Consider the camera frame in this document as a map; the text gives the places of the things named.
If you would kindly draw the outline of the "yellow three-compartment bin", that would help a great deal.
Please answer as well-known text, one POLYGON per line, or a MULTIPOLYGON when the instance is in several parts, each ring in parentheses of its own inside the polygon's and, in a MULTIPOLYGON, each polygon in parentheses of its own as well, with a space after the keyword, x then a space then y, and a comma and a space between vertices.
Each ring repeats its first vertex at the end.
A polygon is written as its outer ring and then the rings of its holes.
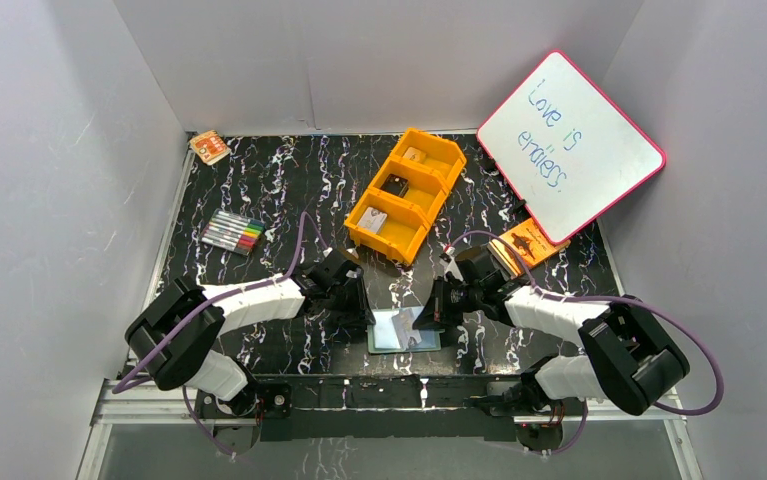
POLYGON ((412 264, 465 165, 454 141, 407 129, 348 214, 350 240, 412 264))

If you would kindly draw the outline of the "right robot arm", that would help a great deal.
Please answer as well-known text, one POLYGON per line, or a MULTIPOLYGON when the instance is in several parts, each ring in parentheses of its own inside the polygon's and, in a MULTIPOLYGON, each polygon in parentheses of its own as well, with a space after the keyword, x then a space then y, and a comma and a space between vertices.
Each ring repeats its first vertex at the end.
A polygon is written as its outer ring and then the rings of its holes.
POLYGON ((581 351, 576 356, 548 355, 506 391, 468 400, 490 415, 502 410, 546 414, 571 398, 608 400, 627 414, 640 415, 690 372, 677 344, 632 298, 552 300, 495 254, 478 248, 459 254, 434 279, 413 326, 445 330, 472 312, 556 336, 581 351))

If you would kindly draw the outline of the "silver card stack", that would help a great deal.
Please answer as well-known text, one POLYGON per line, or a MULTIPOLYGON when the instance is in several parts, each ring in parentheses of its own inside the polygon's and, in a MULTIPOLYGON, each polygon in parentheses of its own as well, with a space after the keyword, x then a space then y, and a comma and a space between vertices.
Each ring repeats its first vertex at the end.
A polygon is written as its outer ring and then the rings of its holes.
POLYGON ((367 207, 357 221, 357 226, 372 234, 378 234, 387 218, 388 215, 386 212, 374 207, 367 207))

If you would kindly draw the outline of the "silver credit card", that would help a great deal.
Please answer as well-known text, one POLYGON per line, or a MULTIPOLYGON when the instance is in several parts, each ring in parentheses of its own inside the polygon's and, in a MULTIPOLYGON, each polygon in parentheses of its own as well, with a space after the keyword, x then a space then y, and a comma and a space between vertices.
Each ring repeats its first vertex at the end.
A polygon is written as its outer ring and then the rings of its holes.
POLYGON ((405 308, 399 310, 391 318, 399 346, 402 350, 410 350, 422 342, 421 332, 413 327, 415 317, 414 308, 405 308))

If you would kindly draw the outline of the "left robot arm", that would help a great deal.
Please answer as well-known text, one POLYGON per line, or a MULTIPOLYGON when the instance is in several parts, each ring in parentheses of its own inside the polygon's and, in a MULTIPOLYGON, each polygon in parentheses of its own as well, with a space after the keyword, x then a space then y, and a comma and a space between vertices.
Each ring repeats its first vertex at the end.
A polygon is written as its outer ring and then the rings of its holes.
POLYGON ((328 249, 323 259, 291 273, 234 285, 175 279, 128 326, 124 339, 158 389, 182 387, 212 395, 234 416, 253 411, 259 387, 249 370, 213 349, 223 334, 323 310, 342 329, 374 324, 355 255, 328 249))

